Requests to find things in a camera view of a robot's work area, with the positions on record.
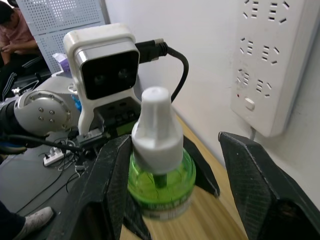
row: pink shirt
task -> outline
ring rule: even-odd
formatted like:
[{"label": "pink shirt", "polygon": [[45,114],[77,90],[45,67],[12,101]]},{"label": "pink shirt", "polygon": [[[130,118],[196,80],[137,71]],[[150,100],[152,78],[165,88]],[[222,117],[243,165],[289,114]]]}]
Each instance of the pink shirt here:
[{"label": "pink shirt", "polygon": [[[13,10],[19,15],[19,23],[16,28],[8,29],[0,25],[0,42],[3,43],[4,46],[9,44],[22,44],[34,40],[20,9],[14,8]],[[37,54],[39,52],[39,50],[34,49],[16,51],[17,54]]]}]

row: power switch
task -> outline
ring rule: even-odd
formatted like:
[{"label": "power switch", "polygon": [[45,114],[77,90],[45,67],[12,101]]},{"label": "power switch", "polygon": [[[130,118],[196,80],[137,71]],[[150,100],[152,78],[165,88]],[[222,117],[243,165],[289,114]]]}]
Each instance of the power switch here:
[{"label": "power switch", "polygon": [[250,98],[245,98],[244,99],[244,105],[247,109],[249,109],[250,111],[255,110],[255,102],[252,101]]}]

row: black pants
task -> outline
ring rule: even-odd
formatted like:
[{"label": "black pants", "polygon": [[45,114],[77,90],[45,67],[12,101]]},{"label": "black pants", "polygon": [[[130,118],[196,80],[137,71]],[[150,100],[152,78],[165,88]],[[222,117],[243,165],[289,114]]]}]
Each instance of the black pants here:
[{"label": "black pants", "polygon": [[10,62],[0,69],[0,102],[13,97],[11,88],[18,76],[32,74],[46,66],[42,56],[33,54],[11,54]]},{"label": "black pants", "polygon": [[2,240],[12,240],[22,230],[26,218],[9,212],[0,201],[0,235]]}]

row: bottle label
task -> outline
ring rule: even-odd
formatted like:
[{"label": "bottle label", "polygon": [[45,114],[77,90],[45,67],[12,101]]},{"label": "bottle label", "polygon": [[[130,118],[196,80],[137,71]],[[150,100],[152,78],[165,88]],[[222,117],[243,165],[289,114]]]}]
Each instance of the bottle label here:
[{"label": "bottle label", "polygon": [[165,204],[140,203],[142,213],[148,218],[168,220],[181,215],[191,204],[191,193],[188,192],[180,199]]}]

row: person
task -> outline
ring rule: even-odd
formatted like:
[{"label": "person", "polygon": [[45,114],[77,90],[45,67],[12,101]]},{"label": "person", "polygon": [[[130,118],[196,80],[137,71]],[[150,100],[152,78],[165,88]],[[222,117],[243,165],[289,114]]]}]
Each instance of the person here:
[{"label": "person", "polygon": [[35,73],[46,66],[36,40],[19,8],[0,1],[0,102],[13,97],[11,87],[17,76]]},{"label": "person", "polygon": [[30,216],[10,212],[0,201],[0,235],[2,240],[22,240],[30,233],[40,230],[54,218],[51,207],[45,207]]}]

